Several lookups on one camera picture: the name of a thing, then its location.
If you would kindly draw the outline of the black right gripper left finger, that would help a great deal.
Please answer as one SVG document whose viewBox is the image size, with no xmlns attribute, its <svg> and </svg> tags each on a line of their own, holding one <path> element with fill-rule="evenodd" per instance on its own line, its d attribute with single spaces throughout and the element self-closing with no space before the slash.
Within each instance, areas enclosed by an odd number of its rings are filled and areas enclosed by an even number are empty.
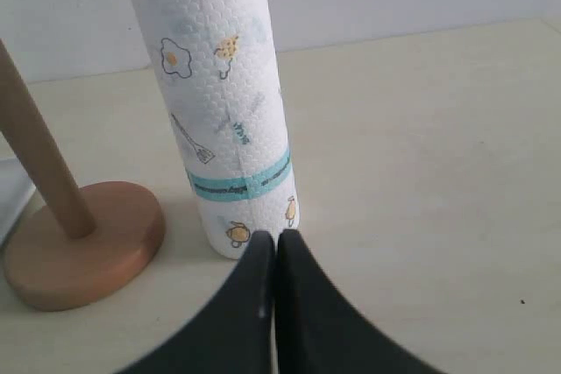
<svg viewBox="0 0 561 374">
<path fill-rule="evenodd" d="M 123 373 L 270 373 L 275 245 L 252 234 L 243 256 L 209 302 L 158 348 Z"/>
</svg>

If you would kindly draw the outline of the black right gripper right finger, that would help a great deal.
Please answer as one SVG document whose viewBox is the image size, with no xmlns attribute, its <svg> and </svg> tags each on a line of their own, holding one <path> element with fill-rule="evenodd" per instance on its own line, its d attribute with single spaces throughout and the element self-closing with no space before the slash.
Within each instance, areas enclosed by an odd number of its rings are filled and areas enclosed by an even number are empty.
<svg viewBox="0 0 561 374">
<path fill-rule="evenodd" d="M 299 231 L 284 230 L 274 271 L 280 373 L 438 373 L 369 322 L 331 283 Z"/>
</svg>

